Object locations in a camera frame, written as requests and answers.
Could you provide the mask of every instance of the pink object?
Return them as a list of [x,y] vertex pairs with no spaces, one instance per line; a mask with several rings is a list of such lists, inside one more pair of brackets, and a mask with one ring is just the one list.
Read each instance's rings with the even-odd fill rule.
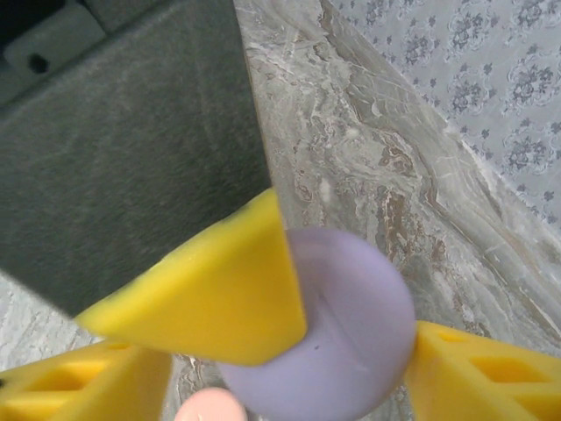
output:
[[244,407],[228,390],[209,388],[194,393],[174,421],[247,421]]
[[377,249],[345,232],[288,232],[309,330],[258,367],[219,364],[230,390],[271,421],[355,421],[397,386],[415,343],[407,286]]

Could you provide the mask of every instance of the yellow plastic piece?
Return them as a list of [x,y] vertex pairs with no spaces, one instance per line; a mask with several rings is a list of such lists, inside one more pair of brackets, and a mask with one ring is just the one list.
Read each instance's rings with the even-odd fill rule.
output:
[[561,359],[418,322],[406,373],[416,421],[560,421]]
[[273,190],[213,224],[77,322],[170,353],[259,365],[306,333]]
[[0,421],[158,421],[171,357],[102,342],[0,373]]

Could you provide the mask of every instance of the lavender plastic ball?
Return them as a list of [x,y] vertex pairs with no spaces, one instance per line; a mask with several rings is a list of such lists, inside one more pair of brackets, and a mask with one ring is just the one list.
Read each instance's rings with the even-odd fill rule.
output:
[[415,343],[408,289],[377,249],[351,234],[288,232],[309,330],[267,364],[220,364],[226,384],[271,421],[354,421],[399,383]]

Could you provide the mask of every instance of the black hole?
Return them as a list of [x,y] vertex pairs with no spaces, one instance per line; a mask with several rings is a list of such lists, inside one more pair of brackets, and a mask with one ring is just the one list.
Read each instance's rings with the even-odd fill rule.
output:
[[39,54],[32,54],[29,56],[27,65],[32,70],[33,73],[37,75],[42,75],[49,71],[49,62],[45,57]]

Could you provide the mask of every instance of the patterned wallpaper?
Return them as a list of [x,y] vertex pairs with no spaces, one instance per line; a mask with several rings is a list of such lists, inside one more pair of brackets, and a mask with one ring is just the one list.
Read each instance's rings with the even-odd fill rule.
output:
[[561,0],[333,0],[561,231]]

